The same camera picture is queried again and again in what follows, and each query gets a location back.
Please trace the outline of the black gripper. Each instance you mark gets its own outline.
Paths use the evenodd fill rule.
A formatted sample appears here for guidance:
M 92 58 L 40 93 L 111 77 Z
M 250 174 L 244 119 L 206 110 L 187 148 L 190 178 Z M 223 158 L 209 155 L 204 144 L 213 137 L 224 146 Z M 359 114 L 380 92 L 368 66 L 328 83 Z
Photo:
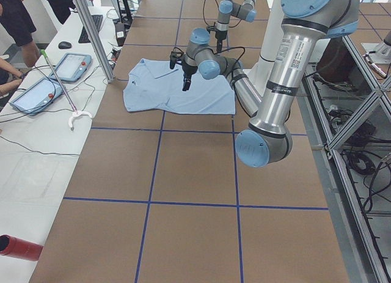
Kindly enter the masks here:
M 223 41 L 227 39 L 227 31 L 221 31 L 221 30 L 216 29 L 215 38 L 217 40 L 216 52 L 221 53 Z
M 191 86 L 191 77 L 193 74 L 197 72 L 198 67 L 189 65 L 187 62 L 182 62 L 181 66 L 182 66 L 183 77 L 184 77 L 182 91 L 187 91 Z

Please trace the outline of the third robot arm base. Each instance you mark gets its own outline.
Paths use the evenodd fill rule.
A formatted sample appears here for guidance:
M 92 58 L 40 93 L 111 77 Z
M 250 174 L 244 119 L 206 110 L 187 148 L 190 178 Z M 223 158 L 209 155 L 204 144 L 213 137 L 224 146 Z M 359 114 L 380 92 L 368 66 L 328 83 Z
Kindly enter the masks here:
M 364 59 L 369 64 L 390 64 L 390 32 L 379 43 L 361 43 L 365 53 Z

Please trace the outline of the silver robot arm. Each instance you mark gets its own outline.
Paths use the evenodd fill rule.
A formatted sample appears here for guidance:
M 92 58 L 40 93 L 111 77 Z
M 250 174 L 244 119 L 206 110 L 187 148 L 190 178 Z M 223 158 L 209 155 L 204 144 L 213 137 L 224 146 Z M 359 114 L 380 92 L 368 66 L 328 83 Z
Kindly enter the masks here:
M 242 4 L 238 4 L 232 0 L 223 0 L 219 3 L 217 22 L 213 26 L 217 40 L 216 52 L 218 54 L 222 52 L 223 41 L 227 38 L 230 18 L 236 17 L 240 20 L 253 22 L 257 14 L 254 7 L 255 0 L 244 0 Z
M 180 56 L 183 88 L 190 88 L 196 72 L 205 79 L 226 77 L 250 117 L 248 129 L 240 132 L 235 141 L 237 155 L 244 164 L 263 167 L 288 156 L 292 138 L 285 121 L 314 47 L 321 39 L 354 32 L 359 2 L 274 0 L 273 9 L 282 11 L 282 36 L 277 40 L 276 56 L 263 92 L 251 83 L 239 60 L 213 52 L 207 30 L 193 30 L 188 47 Z

